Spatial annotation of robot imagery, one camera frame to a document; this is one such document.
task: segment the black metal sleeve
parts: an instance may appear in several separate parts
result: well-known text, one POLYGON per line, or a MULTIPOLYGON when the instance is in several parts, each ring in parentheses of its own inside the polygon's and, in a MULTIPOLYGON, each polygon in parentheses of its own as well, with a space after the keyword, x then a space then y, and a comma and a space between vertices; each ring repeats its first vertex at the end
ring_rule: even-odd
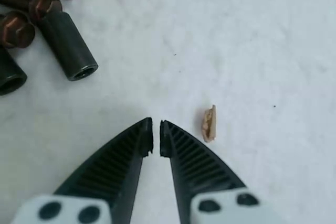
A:
POLYGON ((26 80, 27 75, 16 64, 7 50, 0 46, 0 95, 17 90, 26 80))
POLYGON ((69 14, 49 13, 37 26, 70 81, 85 78, 97 70, 98 64, 69 14))

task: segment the bolt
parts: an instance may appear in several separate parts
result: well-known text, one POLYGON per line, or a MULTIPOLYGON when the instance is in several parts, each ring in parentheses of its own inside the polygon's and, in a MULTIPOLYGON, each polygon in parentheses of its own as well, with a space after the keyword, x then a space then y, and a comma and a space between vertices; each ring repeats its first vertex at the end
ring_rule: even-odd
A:
POLYGON ((0 15, 0 44, 5 48, 25 48, 35 37, 34 26, 20 12, 0 15))
POLYGON ((0 4, 27 12, 33 22, 41 20, 47 13, 62 12, 60 0, 0 0, 0 4))

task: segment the hex bolt head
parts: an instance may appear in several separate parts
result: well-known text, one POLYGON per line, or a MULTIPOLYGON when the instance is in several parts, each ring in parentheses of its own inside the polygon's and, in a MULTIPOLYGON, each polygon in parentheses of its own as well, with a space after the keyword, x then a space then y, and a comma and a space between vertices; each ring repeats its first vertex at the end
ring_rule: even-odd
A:
POLYGON ((5 48, 28 47, 35 37, 35 28, 20 12, 9 12, 0 17, 0 43, 5 48))

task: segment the wood chip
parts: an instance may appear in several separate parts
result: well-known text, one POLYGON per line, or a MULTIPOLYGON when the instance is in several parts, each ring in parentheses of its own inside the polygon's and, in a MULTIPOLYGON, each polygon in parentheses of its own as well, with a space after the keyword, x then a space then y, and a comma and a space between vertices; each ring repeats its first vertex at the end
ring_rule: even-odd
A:
POLYGON ((216 138, 216 106, 206 110, 202 121, 202 135, 205 142, 211 142, 216 138))

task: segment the tube opening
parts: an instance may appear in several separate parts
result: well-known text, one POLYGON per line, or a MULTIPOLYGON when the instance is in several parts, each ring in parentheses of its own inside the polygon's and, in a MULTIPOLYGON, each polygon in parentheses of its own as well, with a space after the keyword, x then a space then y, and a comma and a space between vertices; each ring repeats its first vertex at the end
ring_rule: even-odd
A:
POLYGON ((78 74, 76 74, 74 77, 73 77, 73 81, 77 81, 77 80, 80 80, 80 79, 83 79, 85 78, 86 76, 89 76, 90 74, 92 74, 93 72, 95 72, 95 68, 86 68, 84 69, 83 71, 79 72, 78 74))
POLYGON ((25 78, 14 77, 4 83, 0 83, 0 95, 11 93, 20 88, 25 83, 25 78))

